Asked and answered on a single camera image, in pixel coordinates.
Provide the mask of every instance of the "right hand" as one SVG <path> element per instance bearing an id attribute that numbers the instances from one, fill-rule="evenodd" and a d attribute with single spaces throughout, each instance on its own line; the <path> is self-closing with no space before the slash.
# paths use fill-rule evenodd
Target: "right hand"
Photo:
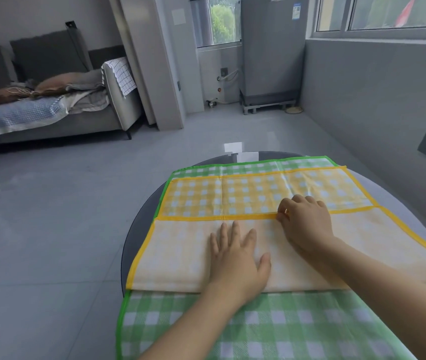
<path id="1" fill-rule="evenodd" d="M 283 198 L 276 219 L 283 226 L 288 241 L 309 253 L 337 240 L 325 203 L 311 196 L 296 194 L 293 199 Z"/>

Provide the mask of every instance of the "brown pillow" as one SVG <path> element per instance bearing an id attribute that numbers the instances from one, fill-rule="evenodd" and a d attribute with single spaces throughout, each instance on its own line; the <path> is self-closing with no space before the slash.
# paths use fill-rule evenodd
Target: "brown pillow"
<path id="1" fill-rule="evenodd" d="M 81 72 L 70 72 L 50 77 L 38 84 L 33 96 L 56 96 L 68 93 L 66 86 L 82 77 Z"/>
<path id="2" fill-rule="evenodd" d="M 31 90 L 20 87 L 5 87 L 0 89 L 0 105 L 9 104 L 21 100 L 22 98 L 29 97 Z"/>

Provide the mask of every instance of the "left hand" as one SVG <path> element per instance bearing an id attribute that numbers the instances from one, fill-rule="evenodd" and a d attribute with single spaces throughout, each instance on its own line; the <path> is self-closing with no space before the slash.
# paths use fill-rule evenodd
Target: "left hand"
<path id="1" fill-rule="evenodd" d="M 236 221 L 228 240 L 226 223 L 221 225 L 220 240 L 210 236 L 211 269 L 208 286 L 227 294 L 242 306 L 265 288 L 271 272 L 271 257 L 263 254 L 256 267 L 253 253 L 256 246 L 256 230 L 252 229 L 241 242 L 240 228 Z"/>

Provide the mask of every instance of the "sofa armrest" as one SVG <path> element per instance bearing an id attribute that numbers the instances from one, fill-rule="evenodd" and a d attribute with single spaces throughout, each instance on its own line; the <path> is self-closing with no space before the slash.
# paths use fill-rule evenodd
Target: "sofa armrest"
<path id="1" fill-rule="evenodd" d="M 105 71 L 105 86 L 111 106 L 120 121 L 121 128 L 126 131 L 143 114 L 143 106 L 138 94 L 138 89 L 123 96 L 113 70 L 107 64 L 103 65 Z"/>

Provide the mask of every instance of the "forearm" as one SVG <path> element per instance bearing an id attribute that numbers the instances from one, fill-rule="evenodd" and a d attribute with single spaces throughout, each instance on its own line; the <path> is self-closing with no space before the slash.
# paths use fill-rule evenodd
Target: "forearm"
<path id="1" fill-rule="evenodd" d="M 198 301 L 183 314 L 144 354 L 149 359 L 204 359 L 226 324 L 242 305 L 208 286 Z"/>
<path id="2" fill-rule="evenodd" d="M 418 359 L 426 359 L 426 284 L 339 239 L 318 253 Z"/>

